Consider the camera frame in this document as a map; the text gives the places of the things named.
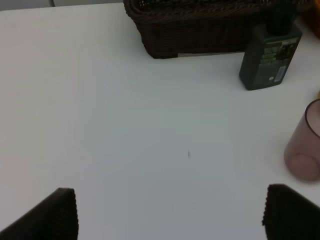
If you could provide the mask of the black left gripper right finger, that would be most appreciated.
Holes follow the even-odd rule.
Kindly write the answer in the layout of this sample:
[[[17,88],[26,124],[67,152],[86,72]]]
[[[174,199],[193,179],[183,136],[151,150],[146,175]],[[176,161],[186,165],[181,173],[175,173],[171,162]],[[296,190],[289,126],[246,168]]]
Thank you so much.
[[[285,184],[271,184],[262,225],[268,240],[318,240],[320,207]]]

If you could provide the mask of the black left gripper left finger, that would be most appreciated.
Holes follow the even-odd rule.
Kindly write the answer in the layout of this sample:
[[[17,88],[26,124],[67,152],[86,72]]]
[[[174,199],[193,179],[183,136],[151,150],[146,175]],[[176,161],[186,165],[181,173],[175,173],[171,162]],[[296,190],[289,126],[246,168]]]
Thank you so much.
[[[77,240],[79,220],[73,188],[57,188],[0,231],[2,240]]]

